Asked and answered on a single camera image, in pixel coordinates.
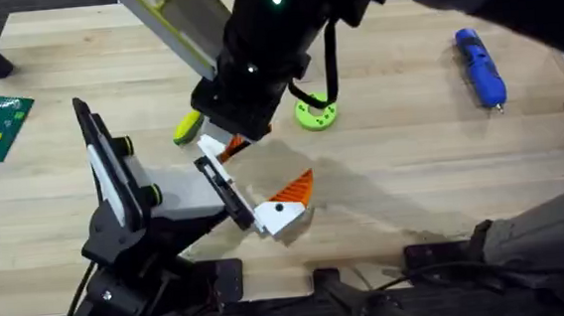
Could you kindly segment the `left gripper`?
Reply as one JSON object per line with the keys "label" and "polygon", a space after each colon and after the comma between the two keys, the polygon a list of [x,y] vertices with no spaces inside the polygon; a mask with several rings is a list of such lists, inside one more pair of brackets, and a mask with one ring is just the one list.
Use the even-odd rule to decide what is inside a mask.
{"label": "left gripper", "polygon": [[197,139],[204,155],[187,172],[145,169],[134,156],[92,158],[101,196],[81,254],[103,267],[176,257],[226,219],[244,231],[256,224],[260,231],[278,236],[305,214],[313,195],[313,170],[304,171],[252,211],[221,177],[220,155],[233,137],[204,120]]}

